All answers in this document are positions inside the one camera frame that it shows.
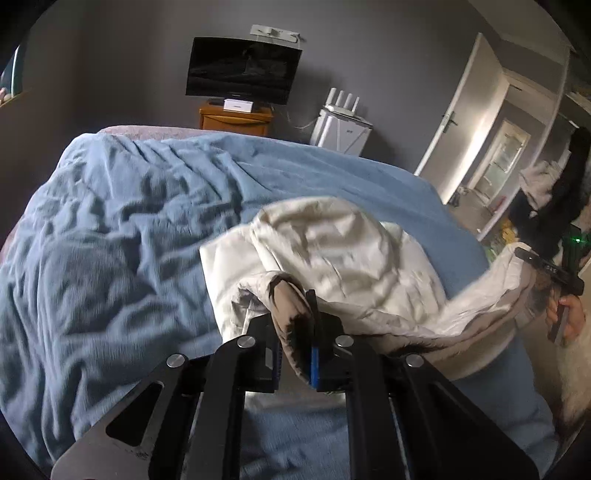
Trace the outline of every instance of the black metal bracket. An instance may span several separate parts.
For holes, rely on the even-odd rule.
[[[378,355],[314,315],[310,375],[346,394],[354,480],[537,479],[529,459],[422,356]],[[238,480],[245,391],[278,387],[270,314],[213,355],[171,355],[56,463],[54,480]]]
[[[245,391],[278,385],[280,347],[270,314],[213,355],[174,354],[139,382],[55,464],[52,480],[237,479]]]

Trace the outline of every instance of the wall mount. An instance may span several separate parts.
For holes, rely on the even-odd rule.
[[[251,35],[276,38],[277,40],[288,41],[291,43],[298,43],[300,41],[300,34],[297,32],[282,30],[275,27],[266,27],[265,25],[253,25],[251,27]]]

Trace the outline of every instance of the door handle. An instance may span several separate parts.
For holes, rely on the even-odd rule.
[[[447,129],[449,128],[449,124],[453,124],[457,127],[457,123],[453,119],[455,114],[456,114],[455,112],[450,113],[449,118],[447,119],[447,122],[445,124],[445,127],[443,127],[443,133],[447,132]]]

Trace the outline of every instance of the bed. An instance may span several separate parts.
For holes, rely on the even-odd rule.
[[[396,222],[448,297],[488,266],[434,189],[386,164],[266,138],[117,127],[76,138],[0,266],[0,410],[46,471],[169,354],[220,344],[199,246],[266,204],[330,195]],[[541,473],[557,449],[519,338],[456,385]],[[347,478],[342,408],[250,412],[248,478]]]

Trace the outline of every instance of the screw head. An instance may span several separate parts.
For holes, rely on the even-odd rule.
[[[350,337],[349,335],[339,335],[335,339],[335,343],[339,347],[347,348],[353,345],[353,337]]]
[[[244,336],[238,337],[237,343],[240,348],[250,348],[252,346],[255,346],[256,340],[254,339],[254,337],[251,337],[249,335],[244,335]]]
[[[184,356],[180,353],[174,353],[166,359],[166,364],[170,368],[177,368],[184,364]]]
[[[406,357],[407,365],[409,367],[419,368],[425,364],[425,359],[417,353],[411,353]]]

